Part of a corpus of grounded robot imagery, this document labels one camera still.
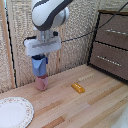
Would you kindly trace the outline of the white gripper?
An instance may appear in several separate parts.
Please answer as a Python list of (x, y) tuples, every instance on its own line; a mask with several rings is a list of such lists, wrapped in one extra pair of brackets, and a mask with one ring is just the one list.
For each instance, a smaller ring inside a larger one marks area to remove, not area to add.
[(50, 38), (46, 43), (38, 39), (26, 39), (24, 41), (26, 54), (30, 57), (49, 53), (61, 48), (61, 39), (59, 37)]

